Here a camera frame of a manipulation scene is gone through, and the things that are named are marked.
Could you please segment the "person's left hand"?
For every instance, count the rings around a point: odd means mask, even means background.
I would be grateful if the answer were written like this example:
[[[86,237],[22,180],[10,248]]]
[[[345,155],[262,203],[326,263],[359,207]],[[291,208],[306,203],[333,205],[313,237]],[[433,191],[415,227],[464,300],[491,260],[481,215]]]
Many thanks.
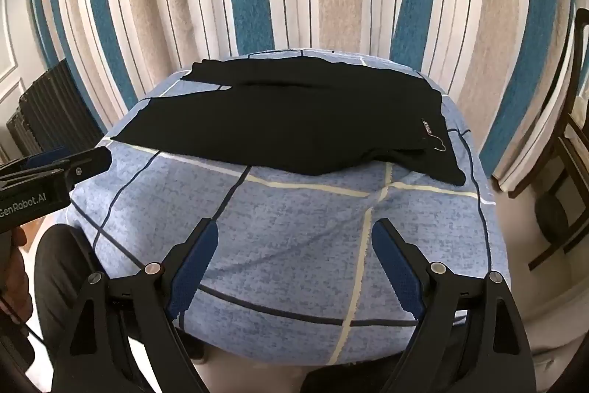
[[[13,228],[10,256],[6,265],[1,268],[5,280],[4,287],[1,289],[1,310],[15,323],[26,322],[33,313],[29,277],[20,251],[26,242],[26,233],[23,228]]]

